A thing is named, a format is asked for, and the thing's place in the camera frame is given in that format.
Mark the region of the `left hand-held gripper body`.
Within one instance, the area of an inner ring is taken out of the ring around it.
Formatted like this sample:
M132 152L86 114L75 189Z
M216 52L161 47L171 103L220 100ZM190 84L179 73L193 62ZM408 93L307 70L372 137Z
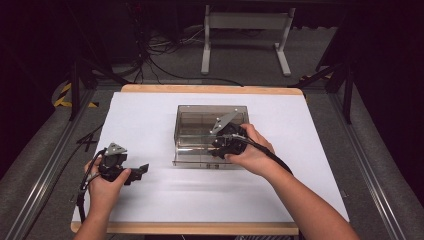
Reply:
M100 175L107 181L113 182L124 170L122 164L127 159L127 150L116 144L111 143L102 153L102 160L98 170Z

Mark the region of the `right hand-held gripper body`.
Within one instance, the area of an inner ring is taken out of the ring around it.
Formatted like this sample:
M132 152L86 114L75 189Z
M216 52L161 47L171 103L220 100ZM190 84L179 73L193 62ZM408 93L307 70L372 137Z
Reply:
M215 136L215 139L220 138L223 141L223 146L219 149L226 154L241 154L247 147L245 142L247 132L239 124L233 123L232 120L238 115L237 111L227 113L216 118L216 122L210 133Z

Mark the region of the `yellow black hazard tape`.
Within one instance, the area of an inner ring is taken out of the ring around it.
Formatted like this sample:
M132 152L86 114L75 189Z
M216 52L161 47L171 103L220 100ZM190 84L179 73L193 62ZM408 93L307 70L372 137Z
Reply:
M57 99L54 102L54 107L72 107L72 102L70 101L65 101L65 97L67 95L67 93L71 90L72 87L72 83L66 83L65 86L62 88L59 96L57 97ZM88 104L88 107L90 108L97 108L99 107L99 103L98 102L90 102Z

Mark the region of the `transparent smoked plastic box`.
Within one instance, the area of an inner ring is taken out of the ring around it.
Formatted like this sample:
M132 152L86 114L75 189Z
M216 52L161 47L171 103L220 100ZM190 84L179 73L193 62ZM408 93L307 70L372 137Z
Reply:
M177 110L173 165L181 168L237 169L228 160L212 157L215 136L210 133L216 118L237 111L232 120L236 124L249 122L246 106L231 105L179 105Z

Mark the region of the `person's right hand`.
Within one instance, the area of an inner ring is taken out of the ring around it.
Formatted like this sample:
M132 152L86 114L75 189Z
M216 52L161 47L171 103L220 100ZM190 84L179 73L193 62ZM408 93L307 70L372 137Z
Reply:
M242 124L241 127L246 130L248 137L254 142L266 147L271 152L274 151L272 144L252 124ZM279 169L279 165L275 161L252 145L248 145L245 151L239 155L226 154L225 159L264 178Z

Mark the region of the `striped clothing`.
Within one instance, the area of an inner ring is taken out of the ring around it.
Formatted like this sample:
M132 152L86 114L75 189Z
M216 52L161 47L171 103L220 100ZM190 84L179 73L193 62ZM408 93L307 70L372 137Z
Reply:
M293 240L287 235L239 235L234 240Z

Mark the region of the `black metal stand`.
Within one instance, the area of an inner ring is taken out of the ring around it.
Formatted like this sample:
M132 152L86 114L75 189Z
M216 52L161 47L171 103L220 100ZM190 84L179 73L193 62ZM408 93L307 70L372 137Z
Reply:
M311 76L304 76L298 83L289 85L289 88L302 89L329 75L325 91L331 94L337 93L340 87L344 86L342 116L347 124L351 124L352 63L352 38L336 33L319 61L317 72Z
M94 61L86 59L82 56L78 56L71 67L72 111L70 121L73 121L77 117L82 107L82 100L80 97L80 84L83 84L88 90L94 90L98 85L93 70L102 73L107 78L113 80L121 86L128 84L127 80L113 73L111 70L107 70L105 67L100 66Z

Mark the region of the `white metal stand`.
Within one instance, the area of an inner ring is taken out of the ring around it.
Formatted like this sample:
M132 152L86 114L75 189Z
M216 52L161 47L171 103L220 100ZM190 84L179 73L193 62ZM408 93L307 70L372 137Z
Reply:
M290 76L291 70L285 56L285 44L294 20L296 9L290 8L284 13L247 13L247 12L215 12L210 5L205 6L204 16L204 48L201 73L207 75L211 57L211 29L257 29L281 30L282 37L274 48L284 76Z

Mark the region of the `white table cover sheet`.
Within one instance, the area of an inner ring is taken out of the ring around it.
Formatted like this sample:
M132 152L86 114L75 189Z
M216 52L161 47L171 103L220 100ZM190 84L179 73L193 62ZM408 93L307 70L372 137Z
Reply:
M134 93L113 95L99 145L128 151L127 167L148 165L141 180L123 187L115 223L288 222L290 214L271 185L243 168L184 169L173 165L180 105L236 105L302 183L347 213L301 95Z

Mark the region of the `aluminium frame rail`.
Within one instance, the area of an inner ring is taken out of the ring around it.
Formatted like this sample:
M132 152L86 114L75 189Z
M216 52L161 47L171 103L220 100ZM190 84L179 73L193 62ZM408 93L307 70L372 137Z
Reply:
M73 119L71 108L56 110L0 181L0 240L24 239L48 199L65 148L94 93L81 93L83 109Z
M381 184L372 169L368 157L359 141L359 138L351 124L344 117L341 101L336 94L328 95L330 103L334 108L338 120L341 122L345 134L355 153L360 172L364 178L371 198L376 206L383 224L391 240L406 240L405 234L397 220L396 215L387 199Z

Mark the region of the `person's left hand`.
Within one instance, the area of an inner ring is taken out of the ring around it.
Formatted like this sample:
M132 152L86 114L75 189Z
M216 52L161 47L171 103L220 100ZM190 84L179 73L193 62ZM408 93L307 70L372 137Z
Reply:
M109 215L111 213L118 200L121 188L124 186L130 173L130 169L124 169L112 182L98 176L89 183L89 216Z

